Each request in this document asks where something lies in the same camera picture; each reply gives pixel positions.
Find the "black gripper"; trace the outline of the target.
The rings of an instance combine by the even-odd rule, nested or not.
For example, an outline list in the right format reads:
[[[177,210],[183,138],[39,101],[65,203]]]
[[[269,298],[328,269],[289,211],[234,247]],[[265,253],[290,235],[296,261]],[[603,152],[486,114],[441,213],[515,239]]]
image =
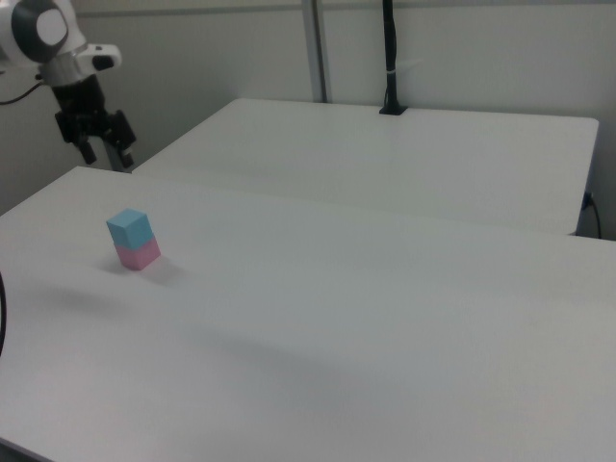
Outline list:
[[[90,166],[97,156],[90,144],[90,137],[99,138],[119,153],[123,167],[134,164],[132,145],[137,138],[122,110],[110,113],[105,106],[105,96],[96,76],[77,83],[51,88],[60,110],[56,121],[66,143],[73,144]]]

